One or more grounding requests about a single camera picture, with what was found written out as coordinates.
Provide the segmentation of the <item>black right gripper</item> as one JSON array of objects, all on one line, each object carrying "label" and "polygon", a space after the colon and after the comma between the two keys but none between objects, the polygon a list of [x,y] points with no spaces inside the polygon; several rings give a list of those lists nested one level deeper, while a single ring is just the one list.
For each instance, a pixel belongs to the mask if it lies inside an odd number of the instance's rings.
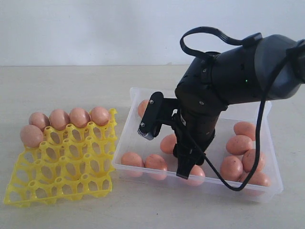
[{"label": "black right gripper", "polygon": [[206,158],[206,149],[215,137],[219,113],[196,113],[180,109],[175,120],[179,123],[174,132],[177,144],[174,156],[178,158],[176,175],[188,179],[194,165],[201,166]]}]

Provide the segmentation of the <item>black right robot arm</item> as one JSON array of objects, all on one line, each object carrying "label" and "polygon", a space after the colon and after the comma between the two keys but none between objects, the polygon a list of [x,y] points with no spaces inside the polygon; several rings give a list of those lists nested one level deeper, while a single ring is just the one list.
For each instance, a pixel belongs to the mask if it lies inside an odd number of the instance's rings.
[{"label": "black right robot arm", "polygon": [[188,178],[215,136],[221,112],[232,104],[292,97],[305,82],[305,42],[257,34],[232,50],[196,57],[175,89],[183,130],[177,132],[177,176]]}]

